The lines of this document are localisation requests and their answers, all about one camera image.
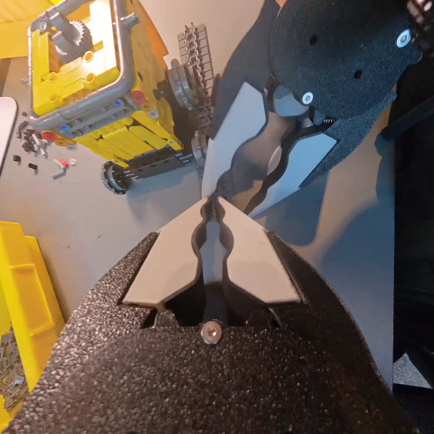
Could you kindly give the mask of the dark small brick parts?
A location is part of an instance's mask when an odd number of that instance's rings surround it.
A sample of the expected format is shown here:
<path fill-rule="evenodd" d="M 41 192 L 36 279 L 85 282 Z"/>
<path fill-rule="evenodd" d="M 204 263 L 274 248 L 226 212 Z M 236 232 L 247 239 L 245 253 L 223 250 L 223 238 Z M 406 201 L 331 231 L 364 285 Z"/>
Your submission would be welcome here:
<path fill-rule="evenodd" d="M 29 394 L 29 386 L 12 327 L 1 337 L 0 352 L 0 395 L 4 401 L 3 409 L 12 413 Z"/>

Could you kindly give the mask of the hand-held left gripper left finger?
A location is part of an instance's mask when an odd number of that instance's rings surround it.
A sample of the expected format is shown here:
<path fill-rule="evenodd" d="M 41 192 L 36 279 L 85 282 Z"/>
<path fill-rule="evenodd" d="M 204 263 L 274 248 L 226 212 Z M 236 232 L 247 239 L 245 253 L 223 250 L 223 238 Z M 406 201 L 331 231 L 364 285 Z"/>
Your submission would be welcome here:
<path fill-rule="evenodd" d="M 122 304 L 157 312 L 168 309 L 181 326 L 202 322 L 206 294 L 200 249 L 210 217 L 211 199 L 205 198 L 164 225 L 127 286 Z"/>

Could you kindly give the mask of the cluster of small brick parts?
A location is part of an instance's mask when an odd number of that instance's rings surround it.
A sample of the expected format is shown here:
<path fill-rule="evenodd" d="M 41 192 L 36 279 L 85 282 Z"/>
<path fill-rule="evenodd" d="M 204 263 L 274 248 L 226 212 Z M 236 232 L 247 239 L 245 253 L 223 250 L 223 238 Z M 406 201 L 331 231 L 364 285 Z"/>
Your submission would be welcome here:
<path fill-rule="evenodd" d="M 66 148 L 69 151 L 78 149 L 78 145 L 73 139 L 52 131 L 36 130 L 26 120 L 22 121 L 17 127 L 16 137 L 22 140 L 22 148 L 25 152 L 42 155 L 44 158 L 48 158 L 47 148 L 52 144 Z"/>

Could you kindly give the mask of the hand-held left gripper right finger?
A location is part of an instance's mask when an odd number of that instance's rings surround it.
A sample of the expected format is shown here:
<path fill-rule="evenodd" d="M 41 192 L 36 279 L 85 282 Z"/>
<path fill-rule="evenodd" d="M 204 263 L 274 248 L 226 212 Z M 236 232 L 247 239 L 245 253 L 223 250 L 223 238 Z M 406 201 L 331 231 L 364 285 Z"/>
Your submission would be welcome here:
<path fill-rule="evenodd" d="M 232 324 L 268 321 L 270 310 L 298 306 L 302 293 L 271 241 L 271 233 L 223 198 L 216 199 L 226 253 L 222 285 Z"/>

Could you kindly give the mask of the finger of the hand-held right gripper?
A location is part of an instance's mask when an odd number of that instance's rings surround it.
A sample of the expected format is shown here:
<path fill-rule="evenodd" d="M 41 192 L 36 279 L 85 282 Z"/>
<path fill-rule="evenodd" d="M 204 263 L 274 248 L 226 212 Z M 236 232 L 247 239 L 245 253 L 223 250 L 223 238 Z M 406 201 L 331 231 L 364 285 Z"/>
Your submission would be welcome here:
<path fill-rule="evenodd" d="M 238 149 L 258 137 L 267 123 L 263 92 L 243 83 L 214 138 L 209 139 L 201 198 L 216 194 L 219 181 L 230 172 Z"/>
<path fill-rule="evenodd" d="M 304 137 L 293 134 L 285 139 L 278 165 L 266 176 L 244 213 L 253 217 L 297 192 L 336 143 L 334 138 L 319 132 Z"/>

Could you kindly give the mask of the black yellow toy brick vehicle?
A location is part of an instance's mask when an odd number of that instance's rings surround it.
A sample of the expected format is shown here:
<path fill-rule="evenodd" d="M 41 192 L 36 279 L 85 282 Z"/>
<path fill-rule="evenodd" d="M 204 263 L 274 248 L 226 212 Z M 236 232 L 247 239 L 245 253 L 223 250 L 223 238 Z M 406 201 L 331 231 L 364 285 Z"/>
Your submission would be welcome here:
<path fill-rule="evenodd" d="M 111 192 L 189 162 L 203 177 L 214 115 L 204 24 L 178 34 L 180 58 L 170 66 L 140 1 L 60 1 L 27 38 L 28 122 L 105 158 L 101 178 Z"/>

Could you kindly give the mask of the light grey desk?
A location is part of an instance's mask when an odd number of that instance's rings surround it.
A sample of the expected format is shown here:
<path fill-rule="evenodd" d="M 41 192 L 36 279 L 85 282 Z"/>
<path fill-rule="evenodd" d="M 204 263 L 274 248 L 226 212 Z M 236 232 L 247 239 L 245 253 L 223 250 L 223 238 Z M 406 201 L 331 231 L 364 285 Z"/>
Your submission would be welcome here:
<path fill-rule="evenodd" d="M 144 1 L 167 45 L 179 54 L 184 24 L 205 24 L 215 73 L 224 73 L 237 45 L 256 22 L 264 1 Z M 218 82 L 212 91 L 215 108 Z M 242 145 L 221 192 L 240 211 L 276 168 L 283 134 L 309 121 L 313 96 L 303 106 L 271 77 L 262 91 L 268 123 Z M 251 217 L 283 239 L 328 282 L 364 336 L 386 384 L 393 383 L 394 145 L 381 138 L 387 107 L 361 144 L 330 171 Z M 13 133 L 1 174 L 1 221 L 19 223 L 35 236 L 65 319 L 84 295 L 149 233 L 157 232 L 201 199 L 194 163 L 133 182 L 117 195 L 101 181 L 105 158 L 82 145 L 68 154 L 49 146 L 49 158 L 26 154 Z M 13 161 L 19 155 L 20 163 Z M 61 170 L 53 159 L 76 166 Z M 28 164 L 38 166 L 38 171 Z"/>

